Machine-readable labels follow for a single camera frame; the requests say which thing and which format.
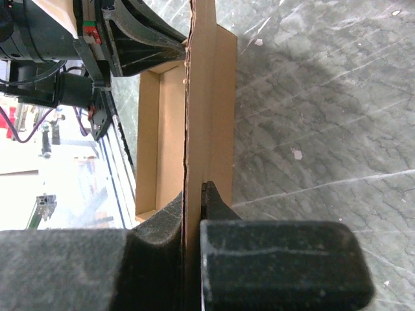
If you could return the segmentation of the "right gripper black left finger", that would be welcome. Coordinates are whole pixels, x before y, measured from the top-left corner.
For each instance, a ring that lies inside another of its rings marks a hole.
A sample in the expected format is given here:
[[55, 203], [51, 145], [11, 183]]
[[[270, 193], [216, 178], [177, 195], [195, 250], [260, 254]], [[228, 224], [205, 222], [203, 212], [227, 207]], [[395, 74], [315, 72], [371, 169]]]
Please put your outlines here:
[[1, 232], [2, 310], [182, 310], [182, 197], [133, 229]]

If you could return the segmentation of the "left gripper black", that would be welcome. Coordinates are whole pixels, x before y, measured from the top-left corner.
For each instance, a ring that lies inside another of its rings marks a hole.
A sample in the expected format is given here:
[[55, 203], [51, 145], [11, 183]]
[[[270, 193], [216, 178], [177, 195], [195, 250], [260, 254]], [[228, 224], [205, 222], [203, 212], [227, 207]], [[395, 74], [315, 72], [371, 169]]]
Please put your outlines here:
[[126, 8], [102, 9], [102, 36], [95, 1], [73, 1], [78, 38], [73, 45], [95, 87], [111, 89], [116, 77], [134, 76], [185, 58], [183, 34], [171, 27], [145, 1], [122, 0]]

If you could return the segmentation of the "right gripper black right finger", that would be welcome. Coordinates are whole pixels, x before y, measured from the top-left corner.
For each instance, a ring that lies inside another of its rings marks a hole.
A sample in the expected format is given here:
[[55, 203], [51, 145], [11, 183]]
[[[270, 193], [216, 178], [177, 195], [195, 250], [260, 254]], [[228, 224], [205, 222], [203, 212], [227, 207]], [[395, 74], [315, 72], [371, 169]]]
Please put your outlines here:
[[203, 310], [361, 310], [375, 294], [357, 237], [328, 221], [243, 220], [202, 187]]

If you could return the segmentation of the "cardboard box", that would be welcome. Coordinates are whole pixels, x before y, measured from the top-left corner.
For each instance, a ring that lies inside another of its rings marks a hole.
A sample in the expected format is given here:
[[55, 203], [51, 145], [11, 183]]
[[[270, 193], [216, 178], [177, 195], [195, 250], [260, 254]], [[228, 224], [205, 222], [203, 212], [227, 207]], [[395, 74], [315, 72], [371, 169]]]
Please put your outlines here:
[[185, 60], [140, 76], [134, 310], [199, 310], [206, 197], [230, 205], [237, 37], [214, 1], [191, 1]]

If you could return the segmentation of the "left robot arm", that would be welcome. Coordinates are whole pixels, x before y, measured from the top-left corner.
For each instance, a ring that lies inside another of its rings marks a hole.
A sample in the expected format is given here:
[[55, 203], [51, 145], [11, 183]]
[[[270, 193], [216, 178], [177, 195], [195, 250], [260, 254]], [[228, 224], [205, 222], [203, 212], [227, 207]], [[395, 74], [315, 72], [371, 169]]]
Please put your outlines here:
[[144, 1], [2, 1], [1, 91], [97, 113], [113, 105], [112, 77], [182, 60], [184, 41]]

